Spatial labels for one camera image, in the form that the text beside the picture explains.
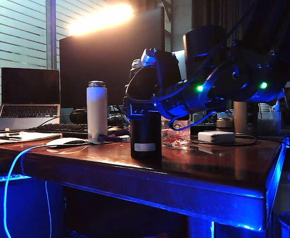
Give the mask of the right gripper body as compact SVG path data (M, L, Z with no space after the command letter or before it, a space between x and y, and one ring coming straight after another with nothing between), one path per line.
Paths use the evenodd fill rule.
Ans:
M193 83L178 94L157 103L157 110L167 119L184 117L207 109L209 83Z

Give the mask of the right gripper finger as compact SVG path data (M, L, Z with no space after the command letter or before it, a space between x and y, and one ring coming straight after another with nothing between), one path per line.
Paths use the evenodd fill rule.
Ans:
M123 111L128 117L142 117L150 112L158 112L152 103L133 102L130 98L123 98Z

